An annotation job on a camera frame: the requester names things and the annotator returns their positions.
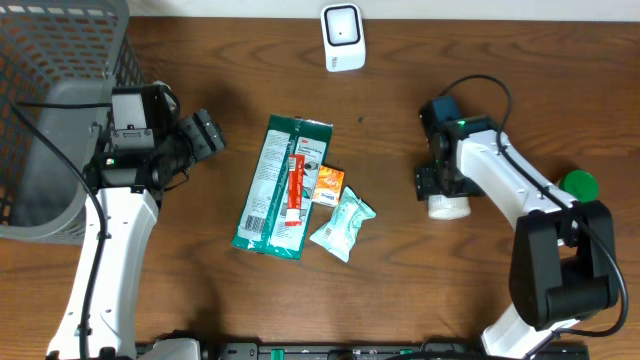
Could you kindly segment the white blue label container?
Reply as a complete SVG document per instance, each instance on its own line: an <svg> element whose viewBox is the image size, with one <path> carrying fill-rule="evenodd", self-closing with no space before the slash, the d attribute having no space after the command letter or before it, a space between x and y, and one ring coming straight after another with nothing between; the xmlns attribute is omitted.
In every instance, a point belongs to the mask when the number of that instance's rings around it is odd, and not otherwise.
<svg viewBox="0 0 640 360"><path fill-rule="evenodd" d="M431 195L428 200L428 215L435 220L456 220L471 214L467 197L446 197Z"/></svg>

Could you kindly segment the red sachet packet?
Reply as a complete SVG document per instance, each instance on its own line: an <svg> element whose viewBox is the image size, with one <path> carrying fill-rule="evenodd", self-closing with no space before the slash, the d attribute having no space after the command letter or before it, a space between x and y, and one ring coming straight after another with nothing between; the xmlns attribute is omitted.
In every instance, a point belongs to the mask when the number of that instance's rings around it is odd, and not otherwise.
<svg viewBox="0 0 640 360"><path fill-rule="evenodd" d="M285 213L285 225L295 227L302 225L302 189L304 180L304 156L292 154L288 158L288 196Z"/></svg>

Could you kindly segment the green white pouch packet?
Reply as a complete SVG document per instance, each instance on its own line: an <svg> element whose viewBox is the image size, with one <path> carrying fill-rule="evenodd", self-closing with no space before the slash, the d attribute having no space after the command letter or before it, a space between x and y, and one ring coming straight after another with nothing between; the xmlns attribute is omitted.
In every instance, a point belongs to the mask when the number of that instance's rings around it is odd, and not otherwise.
<svg viewBox="0 0 640 360"><path fill-rule="evenodd" d="M298 260L313 211L320 166L333 134L331 124L271 115L249 192L231 245L237 249ZM302 155L301 223L286 224L290 161Z"/></svg>

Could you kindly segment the orange snack box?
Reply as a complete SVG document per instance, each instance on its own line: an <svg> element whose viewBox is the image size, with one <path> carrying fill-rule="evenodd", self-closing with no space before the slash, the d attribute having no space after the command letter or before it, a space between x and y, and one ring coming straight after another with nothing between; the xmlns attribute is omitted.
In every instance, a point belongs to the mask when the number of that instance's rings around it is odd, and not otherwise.
<svg viewBox="0 0 640 360"><path fill-rule="evenodd" d="M340 200L344 177L343 171L321 165L312 201L316 204L336 207Z"/></svg>

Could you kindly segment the mint green wipes pack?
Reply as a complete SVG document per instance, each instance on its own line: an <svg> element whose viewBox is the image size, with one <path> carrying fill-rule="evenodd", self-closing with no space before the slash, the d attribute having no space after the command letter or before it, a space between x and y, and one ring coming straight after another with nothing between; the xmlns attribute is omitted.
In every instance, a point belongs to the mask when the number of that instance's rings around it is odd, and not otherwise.
<svg viewBox="0 0 640 360"><path fill-rule="evenodd" d="M376 212L346 187L330 220L317 229L310 240L347 263L362 223L375 217Z"/></svg>

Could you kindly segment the green lid glass jar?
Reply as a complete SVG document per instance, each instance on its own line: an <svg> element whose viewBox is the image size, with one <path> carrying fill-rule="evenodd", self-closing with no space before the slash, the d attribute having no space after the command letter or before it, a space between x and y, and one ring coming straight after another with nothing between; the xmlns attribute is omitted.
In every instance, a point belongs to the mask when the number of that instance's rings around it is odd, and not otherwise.
<svg viewBox="0 0 640 360"><path fill-rule="evenodd" d="M599 196L599 183L589 172L576 169L557 181L558 187L580 202L591 202Z"/></svg>

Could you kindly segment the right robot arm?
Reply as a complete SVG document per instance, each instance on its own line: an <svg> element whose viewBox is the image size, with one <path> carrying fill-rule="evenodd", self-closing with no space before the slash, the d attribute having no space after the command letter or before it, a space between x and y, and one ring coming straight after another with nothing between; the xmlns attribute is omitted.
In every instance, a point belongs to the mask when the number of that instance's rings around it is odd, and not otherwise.
<svg viewBox="0 0 640 360"><path fill-rule="evenodd" d="M580 202L549 182L487 116L423 120L432 162L416 175L421 197L486 195L514 230L511 304L481 335L486 355L531 359L577 323L619 305L628 289L615 258L613 219L599 201Z"/></svg>

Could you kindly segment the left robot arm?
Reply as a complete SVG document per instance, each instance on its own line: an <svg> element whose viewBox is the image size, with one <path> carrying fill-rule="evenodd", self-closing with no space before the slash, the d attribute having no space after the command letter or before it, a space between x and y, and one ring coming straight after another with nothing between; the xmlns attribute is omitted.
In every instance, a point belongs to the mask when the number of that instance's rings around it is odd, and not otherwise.
<svg viewBox="0 0 640 360"><path fill-rule="evenodd" d="M71 295L49 359L134 359L135 313L144 255L166 192L178 174L225 147L200 109L171 119L153 146L95 154L86 173L86 230Z"/></svg>

